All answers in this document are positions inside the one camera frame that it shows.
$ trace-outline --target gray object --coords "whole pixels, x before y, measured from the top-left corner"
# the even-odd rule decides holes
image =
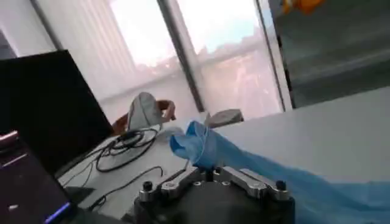
[[[244,121],[243,114],[239,109],[229,109],[220,111],[214,114],[212,117],[209,117],[205,121],[205,125],[210,128],[218,128],[228,124],[234,124]]]
[[[130,106],[127,130],[161,125],[162,115],[153,95],[145,92],[139,93]]]

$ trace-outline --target window pane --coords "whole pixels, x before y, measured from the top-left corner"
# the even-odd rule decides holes
[[[206,108],[239,108],[245,119],[282,111],[253,0],[178,0]]]

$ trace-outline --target orange object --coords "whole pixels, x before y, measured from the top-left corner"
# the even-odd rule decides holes
[[[311,13],[316,7],[318,7],[325,0],[298,0],[295,7],[303,11],[304,13]]]
[[[293,8],[297,8],[304,13],[311,13],[325,0],[283,0],[283,12],[289,13]]]

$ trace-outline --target blue plastic bag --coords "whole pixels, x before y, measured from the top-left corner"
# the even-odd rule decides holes
[[[247,168],[270,180],[287,182],[296,200],[296,223],[390,223],[390,183],[331,184],[309,172],[277,164],[240,150],[226,138],[198,122],[186,135],[172,136],[172,151],[194,166]]]

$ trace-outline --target black cable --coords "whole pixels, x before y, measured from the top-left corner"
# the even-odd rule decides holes
[[[88,210],[89,211],[93,211],[94,208],[96,207],[101,207],[106,201],[107,201],[107,196],[109,196],[110,194],[116,192],[116,191],[120,191],[122,189],[124,189],[125,187],[129,186],[130,184],[134,183],[136,180],[138,180],[139,178],[141,178],[143,175],[145,175],[146,173],[152,171],[152,170],[155,170],[155,169],[160,169],[161,170],[161,174],[160,174],[160,177],[163,176],[164,174],[164,171],[163,171],[163,168],[161,166],[154,166],[152,168],[149,168],[148,170],[145,170],[144,172],[138,174],[136,177],[134,177],[133,179],[131,179],[129,182],[127,182],[126,184],[120,186],[120,187],[117,187],[107,193],[105,193],[104,195],[102,195],[101,197],[99,197],[94,203],[92,203],[91,206],[88,207]]]
[[[88,180],[90,180],[92,169],[93,169],[93,165],[91,164],[90,172],[88,173],[87,179],[85,179],[84,184],[82,184],[80,188],[84,187],[88,183]]]
[[[153,137],[151,137],[150,140],[142,141],[145,132],[148,132],[148,131],[154,132]],[[100,154],[98,154],[98,156],[96,157],[96,164],[95,164],[96,170],[99,172],[102,172],[102,173],[108,173],[108,172],[118,170],[118,169],[130,164],[131,162],[133,162],[134,160],[138,159],[143,154],[145,154],[152,147],[154,141],[156,140],[157,134],[158,134],[157,130],[154,130],[153,128],[148,128],[148,129],[142,129],[142,130],[129,131],[129,132],[117,137],[115,140],[110,142],[108,144],[108,146],[104,147],[100,151]],[[135,136],[138,136],[137,137],[137,138],[139,138],[138,141],[132,141],[131,143],[125,143],[125,144],[122,143],[122,145],[118,145],[119,143],[125,142],[128,139],[132,139]],[[124,152],[127,152],[128,150],[131,150],[134,148],[140,148],[140,147],[144,147],[144,146],[146,146],[146,147],[144,149],[142,149],[142,151],[139,154],[137,154],[137,156],[134,156],[133,158],[127,160],[126,162],[124,162],[120,165],[117,165],[115,167],[111,167],[108,169],[103,169],[103,168],[99,167],[99,163],[100,163],[100,160],[102,157],[116,156],[116,155],[122,154]]]
[[[90,178],[90,175],[91,175],[91,173],[92,173],[93,162],[95,162],[95,159],[92,160],[91,162],[89,162],[81,171],[79,171],[78,173],[76,173],[75,175],[73,175],[71,178],[69,178],[62,186],[65,187],[70,181],[72,181],[73,179],[75,179],[75,177],[77,177],[78,175],[82,174],[88,167],[91,167],[91,168],[90,168],[90,173],[88,174],[88,178],[87,178],[87,181],[88,181],[89,178]]]

